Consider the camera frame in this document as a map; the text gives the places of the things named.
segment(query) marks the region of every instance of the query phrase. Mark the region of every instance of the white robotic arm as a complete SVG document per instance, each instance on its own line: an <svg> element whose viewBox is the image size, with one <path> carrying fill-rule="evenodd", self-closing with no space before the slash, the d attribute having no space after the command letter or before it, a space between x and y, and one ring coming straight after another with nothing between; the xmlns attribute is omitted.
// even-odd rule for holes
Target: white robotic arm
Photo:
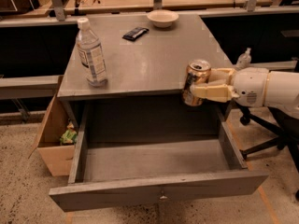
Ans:
<svg viewBox="0 0 299 224"><path fill-rule="evenodd" d="M299 119L299 74L265 68L212 69L208 83L192 85L194 96L216 102L234 99L247 107L269 106Z"/></svg>

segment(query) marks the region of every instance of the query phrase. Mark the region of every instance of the bottle label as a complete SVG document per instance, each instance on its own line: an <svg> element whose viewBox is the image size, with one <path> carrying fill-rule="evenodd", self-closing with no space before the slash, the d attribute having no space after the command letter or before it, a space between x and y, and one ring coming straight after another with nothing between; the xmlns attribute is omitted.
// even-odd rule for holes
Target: bottle label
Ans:
<svg viewBox="0 0 299 224"><path fill-rule="evenodd" d="M93 82L101 82L107 79L105 62L100 46L93 49L78 48L82 65L85 67L87 79Z"/></svg>

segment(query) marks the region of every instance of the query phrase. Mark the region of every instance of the floor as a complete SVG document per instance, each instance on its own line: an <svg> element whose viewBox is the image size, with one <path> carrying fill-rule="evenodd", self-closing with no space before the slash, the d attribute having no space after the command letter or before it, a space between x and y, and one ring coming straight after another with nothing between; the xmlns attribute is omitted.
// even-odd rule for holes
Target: floor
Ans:
<svg viewBox="0 0 299 224"><path fill-rule="evenodd" d="M265 108L253 112L273 121ZM43 114L32 113L26 123L19 114L0 114L1 224L298 223L299 202L294 193L299 189L299 174L288 149L278 151L275 147L248 157L250 170L269 172L249 196L64 213L48 193L50 188L66 185L67 177L52 177L37 151L29 158ZM242 126L239 118L238 110L233 110L227 120L239 147L251 147L273 137L254 122Z"/></svg>

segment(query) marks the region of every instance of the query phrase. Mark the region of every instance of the plastic water bottle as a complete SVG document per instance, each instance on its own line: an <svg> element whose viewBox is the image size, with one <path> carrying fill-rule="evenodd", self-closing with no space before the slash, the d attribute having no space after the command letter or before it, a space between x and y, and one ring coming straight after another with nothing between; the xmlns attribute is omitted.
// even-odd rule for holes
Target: plastic water bottle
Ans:
<svg viewBox="0 0 299 224"><path fill-rule="evenodd" d="M76 44L86 78L94 87L103 86L107 82L107 71L100 39L87 18L78 19L78 28Z"/></svg>
<svg viewBox="0 0 299 224"><path fill-rule="evenodd" d="M251 51L251 49L247 48L245 53L243 53L239 56L239 58L236 62L236 65L235 65L235 70L239 71L239 70L249 67L249 65L251 63L250 51Z"/></svg>

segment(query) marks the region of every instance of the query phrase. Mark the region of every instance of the soda can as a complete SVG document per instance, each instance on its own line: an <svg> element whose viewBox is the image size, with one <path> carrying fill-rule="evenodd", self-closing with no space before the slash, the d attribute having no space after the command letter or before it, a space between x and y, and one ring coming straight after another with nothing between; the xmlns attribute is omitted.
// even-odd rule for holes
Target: soda can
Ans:
<svg viewBox="0 0 299 224"><path fill-rule="evenodd" d="M201 98L197 98L191 93L190 86L206 83L210 75L211 65L207 61L197 59L189 62L186 69L185 86L182 91L182 99L186 105L199 106L203 103Z"/></svg>

